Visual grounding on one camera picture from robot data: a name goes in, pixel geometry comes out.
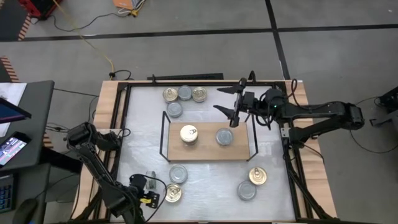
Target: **black metal frame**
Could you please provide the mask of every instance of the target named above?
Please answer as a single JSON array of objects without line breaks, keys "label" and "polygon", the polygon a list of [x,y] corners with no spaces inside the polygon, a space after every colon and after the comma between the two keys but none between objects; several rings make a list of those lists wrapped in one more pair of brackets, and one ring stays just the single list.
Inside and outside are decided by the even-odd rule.
[{"label": "black metal frame", "polygon": [[[272,88],[277,88],[280,89],[283,93],[287,93],[287,89],[286,89],[286,84],[285,81],[274,81],[274,82],[259,82],[256,80],[256,75],[254,74],[254,72],[250,73],[250,76],[248,78],[248,80],[250,80],[251,82],[247,82],[247,86],[270,86]],[[120,100],[121,100],[121,92],[123,90],[126,90],[126,99],[124,100],[124,108],[123,108],[123,112],[122,112],[122,122],[121,122],[121,129],[125,128],[125,119],[126,119],[126,115],[127,115],[127,111],[128,111],[128,105],[129,105],[129,99],[130,99],[130,95],[131,95],[131,88],[133,87],[143,87],[143,86],[181,86],[181,85],[191,85],[191,86],[232,86],[237,84],[238,81],[236,82],[212,82],[212,81],[205,81],[205,82],[190,82],[190,81],[186,81],[186,82],[174,82],[174,83],[170,83],[170,82],[162,82],[162,81],[157,81],[156,79],[152,80],[151,82],[142,82],[142,83],[119,83],[118,84],[118,92],[116,94],[116,100],[115,100],[115,104],[114,104],[114,109],[113,109],[113,116],[112,116],[112,122],[111,122],[111,127],[110,128],[117,128],[116,127],[116,119],[117,119],[117,115],[118,115],[118,108],[120,105]],[[282,142],[282,147],[284,148],[284,154],[289,155],[289,143],[283,139],[281,139]],[[286,164],[286,168],[288,169],[288,164],[289,164],[290,160],[288,160],[287,158],[285,158],[285,164]],[[114,165],[116,165],[116,167],[119,164],[119,157],[115,158],[114,161]],[[300,176],[300,180],[302,182],[305,183],[305,178],[303,177],[303,167],[302,167],[302,163],[301,161],[297,163],[297,169],[301,170],[301,172],[299,172],[299,176]],[[295,184],[294,181],[289,177],[288,175],[288,180],[289,180],[289,188],[290,188],[290,194],[292,196],[292,204],[293,204],[293,209],[294,209],[294,214],[295,214],[295,218],[301,218],[300,215],[300,207],[299,207],[299,203],[298,203],[298,198],[297,198],[297,191],[295,188]],[[311,210],[310,208],[307,209],[307,200],[304,198],[304,201],[306,202],[306,211],[308,212],[309,210]],[[110,219],[110,213],[107,209],[106,212],[106,218]]]},{"label": "black metal frame", "polygon": [[[259,147],[258,147],[258,143],[257,143],[256,122],[255,122],[255,120],[254,120],[254,116],[251,115],[251,114],[249,114],[249,115],[247,116],[247,118],[244,120],[244,122],[247,123],[249,117],[251,117],[251,121],[252,121],[252,123],[253,123],[254,146],[255,146],[255,148],[256,148],[256,152],[255,152],[252,156],[250,156],[249,159],[246,160],[247,162],[249,162],[254,156],[256,156],[256,155],[259,153]],[[165,156],[165,155],[163,154],[163,138],[164,138],[164,126],[165,126],[165,125],[164,125],[164,121],[165,121],[165,118],[167,118],[167,121],[169,121],[169,124],[170,124],[170,123],[171,123],[171,120],[170,120],[169,116],[167,116],[166,111],[163,111],[163,113],[162,113],[162,131],[160,132],[160,147],[159,147],[159,154],[160,154],[167,162],[170,162],[170,159],[168,159],[167,156]]]}]

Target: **wooden platform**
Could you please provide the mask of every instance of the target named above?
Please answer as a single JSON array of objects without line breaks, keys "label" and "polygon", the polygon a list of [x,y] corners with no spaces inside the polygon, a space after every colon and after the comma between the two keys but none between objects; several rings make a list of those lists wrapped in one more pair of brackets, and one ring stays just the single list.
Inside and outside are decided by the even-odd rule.
[{"label": "wooden platform", "polygon": [[[185,125],[194,125],[198,130],[198,141],[186,145],[180,138],[180,130]],[[214,161],[248,160],[250,158],[248,129],[245,122],[231,128],[234,141],[229,146],[216,142],[216,133],[221,128],[229,128],[225,123],[170,123],[167,158],[171,161]]]}]

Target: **wooden table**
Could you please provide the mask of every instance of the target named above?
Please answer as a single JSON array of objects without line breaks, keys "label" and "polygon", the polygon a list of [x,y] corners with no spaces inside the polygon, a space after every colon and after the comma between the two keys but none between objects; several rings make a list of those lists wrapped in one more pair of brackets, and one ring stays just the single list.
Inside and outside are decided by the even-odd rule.
[{"label": "wooden table", "polygon": [[[205,80],[205,82],[236,82],[237,80]],[[109,129],[111,126],[111,120],[113,116],[113,108],[116,100],[116,92],[119,82],[129,82],[129,83],[150,83],[151,81],[104,81],[101,88],[101,93],[99,95],[98,104],[96,108],[96,114],[94,118],[94,125],[97,129]],[[157,81],[159,83],[183,83],[186,80],[171,80],[171,81]],[[189,82],[203,82],[200,80],[190,80]],[[290,81],[286,82],[287,93],[290,94]],[[308,104],[307,95],[305,93],[304,84],[302,82],[298,83],[298,87],[295,91],[298,103],[301,105]],[[121,127],[121,114],[123,111],[125,100],[125,91],[121,93],[121,100],[118,108],[118,115],[116,117],[115,128]],[[294,121],[296,127],[304,128],[313,124],[312,119],[297,119]],[[306,145],[316,149],[320,152],[320,147],[317,140],[308,140]],[[322,159],[311,152],[310,150],[303,148],[300,150],[302,165],[304,169],[305,179],[307,182],[307,188],[314,196],[315,200],[323,207],[323,209],[331,216],[336,217],[336,210],[331,197],[330,187],[328,183],[328,178],[326,176],[325,166],[323,165]],[[114,155],[111,155],[111,159],[108,164],[110,168],[113,164]],[[301,192],[297,189],[298,203],[300,207],[300,213],[302,217],[306,217],[305,204]],[[93,198],[96,191],[98,190],[98,185],[93,184],[93,177],[91,176],[88,169],[83,166],[80,176],[80,191],[79,198],[75,200],[76,210],[73,214],[73,218],[76,218],[84,210],[90,201],[90,196]],[[101,210],[99,213],[99,218],[105,218],[106,208],[102,203]]]}]

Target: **gray floor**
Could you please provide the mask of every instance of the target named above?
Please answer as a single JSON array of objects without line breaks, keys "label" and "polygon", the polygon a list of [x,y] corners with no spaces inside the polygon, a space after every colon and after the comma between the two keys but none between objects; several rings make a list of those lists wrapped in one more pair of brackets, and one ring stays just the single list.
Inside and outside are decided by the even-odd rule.
[{"label": "gray floor", "polygon": [[[65,1],[62,4],[80,25],[106,12],[111,1]],[[344,26],[398,23],[396,1],[278,0],[272,1],[279,27]],[[60,27],[70,28],[60,12]],[[261,0],[148,0],[138,18],[100,18],[83,34],[118,34],[176,30],[269,28]],[[31,25],[28,37],[75,35],[56,30],[52,19]],[[280,35],[292,78],[303,80],[310,103],[330,100],[357,102],[397,86],[398,30],[295,32]],[[135,79],[155,75],[223,72],[225,78],[248,76],[280,80],[279,59],[272,34],[225,34],[92,40],[112,59],[116,69],[129,69]],[[0,43],[22,82],[54,80],[57,88],[98,94],[108,79],[109,63],[80,40]],[[55,92],[49,121],[74,127],[88,119],[92,97]],[[366,119],[383,114],[372,101],[360,105]],[[56,150],[65,151],[62,135],[50,134]],[[354,132],[375,151],[397,143],[396,132],[366,126]],[[347,131],[320,137],[326,172],[338,216],[344,220],[396,223],[398,213],[398,152],[371,154],[359,148]],[[68,175],[52,171],[52,180]],[[49,192],[48,201],[77,184],[70,179]],[[74,190],[60,198],[73,199]],[[71,203],[51,202],[45,223],[66,220]]]}]

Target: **black desk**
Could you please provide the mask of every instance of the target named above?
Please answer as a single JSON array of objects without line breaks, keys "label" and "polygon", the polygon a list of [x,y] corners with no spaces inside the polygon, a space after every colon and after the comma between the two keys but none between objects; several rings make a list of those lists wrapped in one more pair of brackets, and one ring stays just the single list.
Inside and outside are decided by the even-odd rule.
[{"label": "black desk", "polygon": [[[6,175],[9,173],[16,175],[17,209],[24,200],[36,197],[39,193],[43,192],[47,188],[50,175],[50,164],[41,164],[34,167],[28,167],[20,169],[17,172],[2,172],[1,175]],[[32,219],[35,224],[43,223],[46,206],[45,195],[46,192],[37,197],[38,204]],[[4,224],[12,223],[16,209],[10,212],[0,213],[0,222]]]},{"label": "black desk", "polygon": [[43,147],[43,137],[50,111],[53,88],[53,81],[34,82],[26,85],[18,106],[29,112],[32,118],[12,122],[6,136],[0,138],[0,142],[6,140],[15,131],[28,135],[32,140],[1,168],[0,172],[48,162],[53,166],[80,173],[80,161]]}]

